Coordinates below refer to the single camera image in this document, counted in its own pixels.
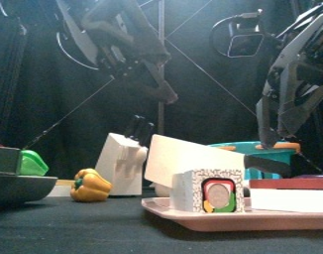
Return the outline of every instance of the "black backdrop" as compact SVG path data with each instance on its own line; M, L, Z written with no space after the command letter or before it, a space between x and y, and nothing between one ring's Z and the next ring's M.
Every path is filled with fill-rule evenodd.
M156 2L143 10L158 28ZM0 13L4 146L23 148L110 80L106 74L64 56L56 39L55 3L24 0L19 4L26 37L19 35L18 19ZM172 55L166 79L179 101L166 106L164 135L200 144L258 139L254 106L266 76L262 58L219 59L210 49L208 37L218 21L259 8L268 32L281 32L294 21L290 1L166 0L166 47ZM22 53L23 44L24 57L18 63L15 56L22 55L15 51ZM71 51L82 57L78 48ZM123 133L134 114L158 124L158 102L115 81L31 147L51 167L48 175L70 179L79 169L94 167L108 132Z

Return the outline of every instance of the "cable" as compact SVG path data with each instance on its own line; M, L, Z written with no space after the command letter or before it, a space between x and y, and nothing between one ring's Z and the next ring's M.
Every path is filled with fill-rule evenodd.
M215 84L219 85L222 90L235 99L235 101L244 107L244 109L254 115L255 112L244 105L244 103L236 98L236 96L228 91L228 89L215 80L215 78L208 74L208 72L196 64L196 62L186 55L186 53L166 39L168 44L179 51L179 53L187 58L187 60L195 65L195 67L207 75Z
M42 138L62 124L62 122L82 108L82 106L95 97L95 95L115 81L114 76L111 80L95 91L95 93L75 107L75 109L26 145L23 150L30 149Z
M148 4L154 3L154 2L159 2L159 0L150 0L146 3L140 4L139 7L143 8L143 7L146 7L146 5L148 5Z
M63 47L63 44L62 44L62 33L60 33L60 32L58 32L58 42L59 42L59 46L60 46L60 49L62 49L63 53L67 55L67 57L68 57L76 64L82 65L83 67L87 67L87 68L90 68L90 69L92 69L92 70L99 70L98 67L92 67L92 66L90 66L90 65L87 65L87 64L84 64L84 63L82 63L80 61L78 61L78 60L70 55L70 53L66 51L66 49L64 49L64 47Z
M7 17L7 18L10 18L8 14L7 14L7 12L6 12L6 9L4 9L4 7L3 7L2 2L0 2L0 11L2 11L3 16Z
M200 13L200 11L208 6L208 4L212 2L212 0L210 0L204 6L190 16L190 18L187 18L187 20L176 27L176 29L167 35L167 38L171 37L171 35L178 32L178 30L188 23L190 20L192 20L192 18Z
M224 54L224 53L222 53L222 52L218 50L218 48L215 47L215 33L216 33L216 30L222 27L222 25L224 25L224 24L228 23L230 21L235 20L238 17L239 17L239 16L231 16L230 18L227 18L227 19L219 21L219 22L214 25L212 30L211 30L211 33L210 33L210 47L211 47L212 51L214 51L218 55L220 55L220 56L223 56L223 57L227 57L228 55Z

